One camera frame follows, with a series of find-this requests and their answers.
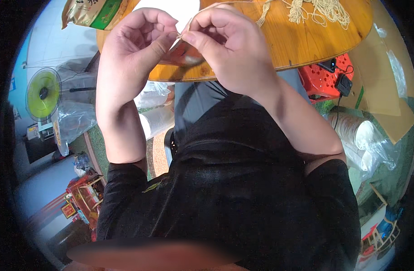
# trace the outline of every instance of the cardboard box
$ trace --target cardboard box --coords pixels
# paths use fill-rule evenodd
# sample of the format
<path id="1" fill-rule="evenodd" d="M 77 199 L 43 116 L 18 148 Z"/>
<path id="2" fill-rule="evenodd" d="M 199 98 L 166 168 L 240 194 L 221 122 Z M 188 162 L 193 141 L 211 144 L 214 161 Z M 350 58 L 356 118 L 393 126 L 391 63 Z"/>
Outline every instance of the cardboard box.
<path id="1" fill-rule="evenodd" d="M 405 73 L 407 95 L 414 98 L 414 68 L 400 32 L 380 0 L 371 1 L 374 23 L 387 32 L 381 38 L 373 27 L 368 37 L 348 55 L 355 68 L 353 87 L 341 106 L 368 111 L 378 120 L 393 144 L 414 124 L 414 114 L 398 97 L 394 73 L 388 58 L 392 50 Z"/>

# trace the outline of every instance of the round wooden table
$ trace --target round wooden table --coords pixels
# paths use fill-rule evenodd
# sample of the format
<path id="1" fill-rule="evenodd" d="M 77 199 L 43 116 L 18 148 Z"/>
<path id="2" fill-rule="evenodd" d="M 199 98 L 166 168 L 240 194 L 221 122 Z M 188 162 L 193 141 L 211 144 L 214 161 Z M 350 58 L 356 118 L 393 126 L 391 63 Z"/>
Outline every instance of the round wooden table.
<path id="1" fill-rule="evenodd" d="M 216 2 L 227 0 L 200 0 L 203 9 Z M 254 3 L 233 3 L 232 5 L 245 15 L 257 21 L 263 12 L 265 0 L 253 0 Z M 139 0 L 129 0 L 123 17 L 129 14 Z M 348 30 L 344 30 L 338 22 L 327 21 L 323 27 L 312 21 L 291 23 L 288 14 L 290 9 L 281 0 L 271 3 L 263 30 L 270 48 L 276 71 L 323 62 L 342 55 L 356 47 L 365 39 L 373 25 L 373 13 L 370 0 L 340 0 L 350 15 Z M 307 11 L 313 10 L 312 3 L 303 3 Z M 97 30 L 97 45 L 101 51 L 109 32 Z M 193 67 L 177 67 L 173 65 L 157 65 L 150 73 L 149 80 L 162 82 L 195 82 L 215 80 L 215 74 L 207 62 Z"/>

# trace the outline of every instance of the fingernail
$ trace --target fingernail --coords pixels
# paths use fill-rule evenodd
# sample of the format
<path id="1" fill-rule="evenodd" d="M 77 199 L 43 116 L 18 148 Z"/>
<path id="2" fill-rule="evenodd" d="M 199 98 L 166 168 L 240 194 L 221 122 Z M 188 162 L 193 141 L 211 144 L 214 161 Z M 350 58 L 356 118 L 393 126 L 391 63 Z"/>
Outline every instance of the fingernail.
<path id="1" fill-rule="evenodd" d="M 168 39 L 169 39 L 170 41 L 174 42 L 174 41 L 175 41 L 175 39 L 177 38 L 177 36 L 178 36 L 178 33 L 177 33 L 177 32 L 170 32 L 170 33 L 168 34 Z"/>
<path id="2" fill-rule="evenodd" d="M 195 35 L 193 35 L 191 32 L 186 32 L 183 34 L 182 40 L 188 43 L 193 43 L 195 41 Z"/>

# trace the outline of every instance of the sleeve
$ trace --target sleeve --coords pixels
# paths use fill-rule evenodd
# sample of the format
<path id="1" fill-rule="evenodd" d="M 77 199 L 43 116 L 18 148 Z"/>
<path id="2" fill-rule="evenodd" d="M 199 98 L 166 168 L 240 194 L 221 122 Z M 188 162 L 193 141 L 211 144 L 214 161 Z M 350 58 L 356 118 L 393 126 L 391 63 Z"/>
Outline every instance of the sleeve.
<path id="1" fill-rule="evenodd" d="M 97 241 L 105 240 L 113 221 L 135 195 L 147 188 L 145 172 L 134 164 L 109 164 L 107 184 L 97 223 Z"/>
<path id="2" fill-rule="evenodd" d="M 331 245 L 341 247 L 354 267 L 361 246 L 361 226 L 346 164 L 339 159 L 325 162 L 307 176 L 305 187 Z"/>

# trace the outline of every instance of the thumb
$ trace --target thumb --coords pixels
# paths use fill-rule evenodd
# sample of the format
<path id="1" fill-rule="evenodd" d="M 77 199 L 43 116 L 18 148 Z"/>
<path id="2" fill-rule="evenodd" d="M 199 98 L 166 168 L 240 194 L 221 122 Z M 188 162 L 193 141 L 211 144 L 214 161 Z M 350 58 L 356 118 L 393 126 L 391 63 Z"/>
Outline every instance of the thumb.
<path id="1" fill-rule="evenodd" d="M 199 31 L 187 31 L 181 37 L 182 40 L 195 47 L 207 62 L 214 60 L 226 48 L 213 38 Z"/>
<path id="2" fill-rule="evenodd" d="M 141 63 L 145 69 L 151 71 L 163 56 L 167 54 L 178 36 L 177 32 L 164 33 L 141 51 Z"/>

